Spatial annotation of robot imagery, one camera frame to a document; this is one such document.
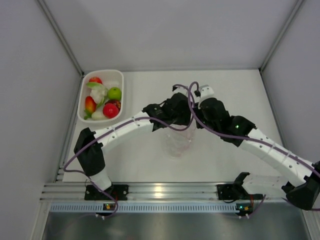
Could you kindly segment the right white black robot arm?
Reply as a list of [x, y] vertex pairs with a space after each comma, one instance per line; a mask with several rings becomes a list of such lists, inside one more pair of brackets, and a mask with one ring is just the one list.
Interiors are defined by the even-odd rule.
[[284, 198], [295, 207], [309, 211], [320, 194], [320, 164], [305, 160], [266, 136], [243, 116], [230, 115], [215, 97], [190, 109], [197, 127], [247, 151], [281, 175], [265, 176], [242, 172], [233, 182], [237, 198], [243, 195], [270, 195]]

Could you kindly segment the green white fake cabbage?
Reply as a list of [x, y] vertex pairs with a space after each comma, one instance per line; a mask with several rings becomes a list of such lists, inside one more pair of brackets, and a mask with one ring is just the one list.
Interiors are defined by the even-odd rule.
[[86, 83], [86, 86], [90, 89], [89, 96], [93, 98], [96, 107], [99, 108], [102, 106], [108, 99], [107, 93], [109, 90], [103, 84], [95, 82], [88, 82]]

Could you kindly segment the white fake radish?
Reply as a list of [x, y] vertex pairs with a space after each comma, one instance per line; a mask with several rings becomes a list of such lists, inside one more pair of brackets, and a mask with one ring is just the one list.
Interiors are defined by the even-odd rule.
[[84, 119], [92, 120], [92, 121], [102, 121], [102, 120], [105, 120], [106, 118], [101, 111], [95, 111], [93, 113], [86, 112]]

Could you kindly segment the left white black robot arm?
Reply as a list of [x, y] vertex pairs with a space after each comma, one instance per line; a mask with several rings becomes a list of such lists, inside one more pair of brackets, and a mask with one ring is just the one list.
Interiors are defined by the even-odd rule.
[[172, 129], [174, 125], [187, 127], [190, 122], [187, 92], [176, 90], [164, 103], [149, 104], [122, 122], [98, 130], [83, 129], [75, 144], [74, 154], [85, 176], [99, 191], [106, 191], [113, 185], [105, 161], [108, 151], [139, 135]]

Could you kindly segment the purple fake eggplant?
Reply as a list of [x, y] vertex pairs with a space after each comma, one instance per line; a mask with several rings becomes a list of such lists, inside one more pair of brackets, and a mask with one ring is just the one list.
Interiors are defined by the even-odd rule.
[[121, 110], [122, 104], [121, 104], [121, 101], [119, 101], [119, 100], [110, 99], [110, 100], [108, 100], [108, 101], [105, 103], [105, 105], [106, 105], [106, 104], [113, 104], [113, 105], [115, 105], [119, 110]]

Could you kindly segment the red fake tomato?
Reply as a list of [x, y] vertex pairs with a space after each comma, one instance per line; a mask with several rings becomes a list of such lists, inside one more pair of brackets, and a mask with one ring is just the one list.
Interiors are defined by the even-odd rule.
[[96, 77], [96, 76], [91, 77], [88, 82], [89, 83], [98, 83], [98, 84], [102, 84], [103, 83], [102, 80], [99, 77]]
[[113, 103], [107, 103], [102, 110], [103, 115], [108, 119], [113, 119], [119, 114], [120, 110]]

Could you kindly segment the clear zip top bag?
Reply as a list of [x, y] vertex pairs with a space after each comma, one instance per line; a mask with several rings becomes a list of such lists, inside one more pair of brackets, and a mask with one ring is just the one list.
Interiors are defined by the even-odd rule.
[[192, 146], [196, 127], [191, 124], [183, 131], [166, 128], [163, 132], [162, 148], [172, 158], [181, 158]]

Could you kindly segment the green fake apple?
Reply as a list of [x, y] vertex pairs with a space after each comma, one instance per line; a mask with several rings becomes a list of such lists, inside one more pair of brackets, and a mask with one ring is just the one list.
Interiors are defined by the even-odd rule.
[[118, 87], [112, 87], [108, 90], [107, 97], [109, 100], [120, 101], [122, 99], [122, 91]]

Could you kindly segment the red orange fake fruit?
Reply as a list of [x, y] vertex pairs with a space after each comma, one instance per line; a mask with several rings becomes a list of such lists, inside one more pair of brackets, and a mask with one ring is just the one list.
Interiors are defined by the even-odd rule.
[[97, 104], [91, 96], [85, 98], [84, 111], [87, 115], [91, 115], [96, 111]]

